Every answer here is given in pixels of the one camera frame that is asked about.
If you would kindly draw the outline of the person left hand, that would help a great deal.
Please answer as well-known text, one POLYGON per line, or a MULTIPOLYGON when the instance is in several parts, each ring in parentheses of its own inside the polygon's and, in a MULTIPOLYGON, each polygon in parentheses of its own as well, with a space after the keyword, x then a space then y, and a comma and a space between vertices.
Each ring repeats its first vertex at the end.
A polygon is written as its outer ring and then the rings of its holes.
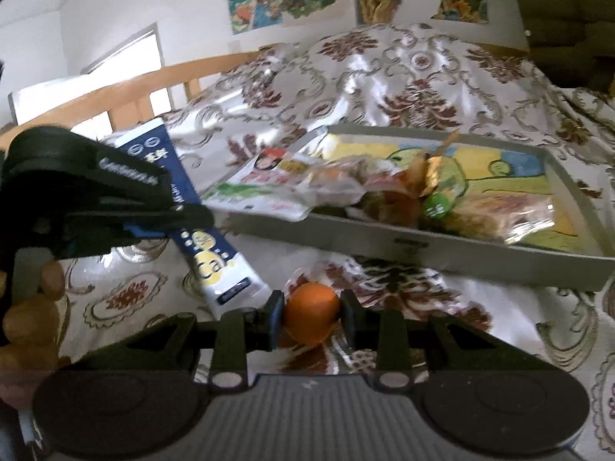
POLYGON ((16 410, 31 407, 38 385, 58 367, 56 303, 64 295, 63 268, 49 262, 34 297, 10 307, 2 320, 8 344, 1 348, 1 399, 16 410))

